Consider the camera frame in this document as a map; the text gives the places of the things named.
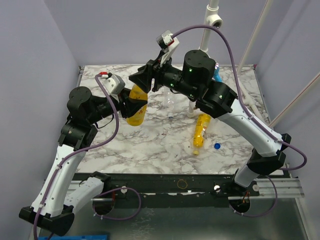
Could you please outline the small clear bottle white cap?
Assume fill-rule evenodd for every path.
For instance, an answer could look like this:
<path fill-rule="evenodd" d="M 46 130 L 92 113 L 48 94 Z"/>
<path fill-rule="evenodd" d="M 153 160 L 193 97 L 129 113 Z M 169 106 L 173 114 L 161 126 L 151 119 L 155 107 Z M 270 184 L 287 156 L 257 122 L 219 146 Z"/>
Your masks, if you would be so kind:
<path fill-rule="evenodd" d="M 175 112 L 176 96 L 174 93 L 171 92 L 169 88 L 165 87 L 163 90 L 163 97 L 163 104 L 166 109 L 167 117 L 169 119 L 173 119 Z"/>

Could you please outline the blue bottle cap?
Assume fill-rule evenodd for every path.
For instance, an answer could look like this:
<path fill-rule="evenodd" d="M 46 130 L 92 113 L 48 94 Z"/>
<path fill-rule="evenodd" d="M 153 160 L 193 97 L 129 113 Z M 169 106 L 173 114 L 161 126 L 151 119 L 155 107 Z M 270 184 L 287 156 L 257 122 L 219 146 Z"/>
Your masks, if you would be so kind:
<path fill-rule="evenodd" d="M 220 148 L 221 148 L 221 144 L 220 144 L 220 143 L 215 143 L 215 144 L 214 144 L 214 148 L 215 148 L 216 150 L 220 149 Z"/>

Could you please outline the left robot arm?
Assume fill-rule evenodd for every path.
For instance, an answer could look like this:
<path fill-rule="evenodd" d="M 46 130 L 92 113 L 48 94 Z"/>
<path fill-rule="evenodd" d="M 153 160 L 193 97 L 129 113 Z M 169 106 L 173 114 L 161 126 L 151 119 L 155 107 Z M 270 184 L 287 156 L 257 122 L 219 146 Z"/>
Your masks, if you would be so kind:
<path fill-rule="evenodd" d="M 110 143 L 117 135 L 119 117 L 133 117 L 145 109 L 148 95 L 137 93 L 137 87 L 123 88 L 118 94 L 108 92 L 105 97 L 94 96 L 85 86 L 74 88 L 69 94 L 67 122 L 61 129 L 53 165 L 38 196 L 30 206 L 23 207 L 19 218 L 33 225 L 33 239 L 38 230 L 64 236 L 73 225 L 76 213 L 94 197 L 115 196 L 109 175 L 94 172 L 77 190 L 67 194 L 74 174 L 89 150 Z M 113 116 L 114 133 L 107 140 L 93 145 L 98 133 L 97 123 Z"/>

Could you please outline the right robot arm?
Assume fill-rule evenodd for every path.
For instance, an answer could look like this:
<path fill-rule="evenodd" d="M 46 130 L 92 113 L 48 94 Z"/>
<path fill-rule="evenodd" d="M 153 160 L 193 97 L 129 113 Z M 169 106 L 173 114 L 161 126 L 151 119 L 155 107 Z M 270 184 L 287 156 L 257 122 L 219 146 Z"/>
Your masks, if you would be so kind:
<path fill-rule="evenodd" d="M 188 97 L 196 108 L 227 124 L 252 146 L 250 159 L 235 173 L 230 191 L 241 196 L 258 176 L 269 175 L 280 169 L 286 155 L 286 143 L 291 137 L 270 129 L 241 105 L 240 98 L 225 83 L 213 80 L 216 62 L 201 50 L 190 50 L 179 70 L 170 61 L 149 60 L 129 80 L 145 93 L 167 87 Z"/>

